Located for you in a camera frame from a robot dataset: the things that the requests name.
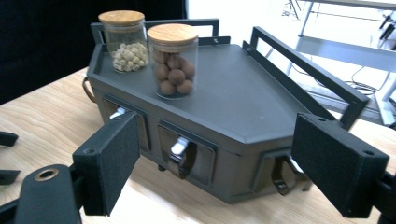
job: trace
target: wooden table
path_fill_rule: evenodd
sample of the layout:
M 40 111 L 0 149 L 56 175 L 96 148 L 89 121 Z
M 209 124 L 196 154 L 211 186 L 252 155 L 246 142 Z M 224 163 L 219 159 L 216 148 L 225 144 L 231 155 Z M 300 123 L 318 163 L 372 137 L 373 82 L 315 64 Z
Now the wooden table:
M 19 197 L 25 176 L 43 166 L 70 165 L 71 154 L 102 125 L 96 104 L 85 95 L 81 81 L 86 70 L 76 72 L 37 91 L 0 106 L 0 131 L 20 136 L 14 147 L 0 147 L 0 169 L 21 170 L 15 183 L 0 186 L 0 204 Z M 352 133 L 391 157 L 396 171 L 396 132 L 359 120 Z M 227 204 L 193 184 L 160 172 L 141 157 L 110 217 L 85 217 L 84 223 L 376 223 L 341 217 L 314 186 Z

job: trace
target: white bead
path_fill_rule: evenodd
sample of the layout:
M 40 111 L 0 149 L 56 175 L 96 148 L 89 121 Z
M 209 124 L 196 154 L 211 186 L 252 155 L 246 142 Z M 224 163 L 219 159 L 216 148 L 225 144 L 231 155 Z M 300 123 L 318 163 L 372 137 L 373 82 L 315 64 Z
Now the white bead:
M 132 67 L 132 70 L 134 70 L 134 71 L 139 71 L 139 70 L 140 70 L 139 65 L 134 65 L 134 66 Z
M 125 50 L 124 52 L 123 52 L 123 58 L 126 60 L 126 61 L 131 61 L 133 58 L 134 58 L 134 54 L 131 52 L 131 51 L 129 51 L 129 50 Z
M 143 66 L 145 66 L 146 64 L 145 64 L 145 62 L 140 61 L 137 65 L 139 65 L 140 67 L 143 67 Z
M 134 56 L 134 58 L 132 59 L 132 62 L 134 63 L 139 63 L 140 59 L 136 56 Z
M 132 67 L 129 66 L 129 65 L 125 65 L 125 66 L 123 66 L 123 70 L 124 70 L 125 72 L 131 72 L 131 71 L 132 71 Z
M 123 60 L 123 59 L 121 59 L 121 60 L 120 60 L 120 65 L 125 65 L 125 64 L 126 64 L 126 61 Z
M 115 58 L 121 60 L 122 59 L 121 53 L 117 52 Z
M 132 52 L 132 53 L 137 53 L 138 51 L 139 51 L 138 48 L 132 48 L 132 49 L 131 49 L 131 52 Z

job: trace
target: wooden lid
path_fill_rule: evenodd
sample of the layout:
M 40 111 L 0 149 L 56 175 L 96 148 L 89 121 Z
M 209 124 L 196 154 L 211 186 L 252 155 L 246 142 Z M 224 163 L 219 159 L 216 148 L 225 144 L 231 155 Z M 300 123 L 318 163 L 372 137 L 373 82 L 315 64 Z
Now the wooden lid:
M 195 29 L 186 24 L 168 23 L 148 29 L 148 38 L 169 45 L 189 44 L 198 37 Z
M 108 11 L 98 16 L 99 21 L 110 25 L 130 25 L 141 22 L 145 15 L 138 11 L 118 10 Z

